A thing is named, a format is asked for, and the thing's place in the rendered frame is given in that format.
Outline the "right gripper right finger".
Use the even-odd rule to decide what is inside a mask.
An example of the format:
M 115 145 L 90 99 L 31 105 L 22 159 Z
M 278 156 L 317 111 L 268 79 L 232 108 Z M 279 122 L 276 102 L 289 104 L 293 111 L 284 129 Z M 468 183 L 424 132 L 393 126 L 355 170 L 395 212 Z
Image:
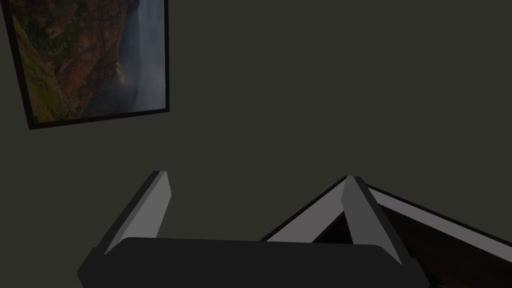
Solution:
M 417 265 L 397 230 L 360 176 L 345 179 L 341 203 L 351 240 L 369 265 Z

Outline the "framed landscape picture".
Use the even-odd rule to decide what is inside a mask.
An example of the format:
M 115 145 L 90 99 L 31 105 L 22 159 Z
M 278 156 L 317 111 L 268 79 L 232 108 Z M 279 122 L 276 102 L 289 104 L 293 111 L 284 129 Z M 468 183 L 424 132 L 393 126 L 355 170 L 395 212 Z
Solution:
M 30 130 L 170 111 L 169 0 L 0 0 Z

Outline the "dark box with grey rim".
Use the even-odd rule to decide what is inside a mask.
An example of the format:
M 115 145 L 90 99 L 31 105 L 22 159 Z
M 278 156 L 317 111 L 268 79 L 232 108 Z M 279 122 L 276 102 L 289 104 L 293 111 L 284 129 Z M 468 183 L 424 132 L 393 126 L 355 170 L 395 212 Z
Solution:
M 338 180 L 264 241 L 351 244 Z M 431 288 L 512 288 L 512 243 L 403 198 L 370 186 L 408 252 L 425 271 Z

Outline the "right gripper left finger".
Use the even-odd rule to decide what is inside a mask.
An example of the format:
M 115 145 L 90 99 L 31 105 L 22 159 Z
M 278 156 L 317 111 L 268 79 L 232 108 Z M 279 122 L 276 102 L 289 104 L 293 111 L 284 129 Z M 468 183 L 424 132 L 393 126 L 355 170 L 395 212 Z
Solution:
M 155 238 L 172 197 L 166 171 L 153 171 L 96 246 L 104 255 L 126 238 Z

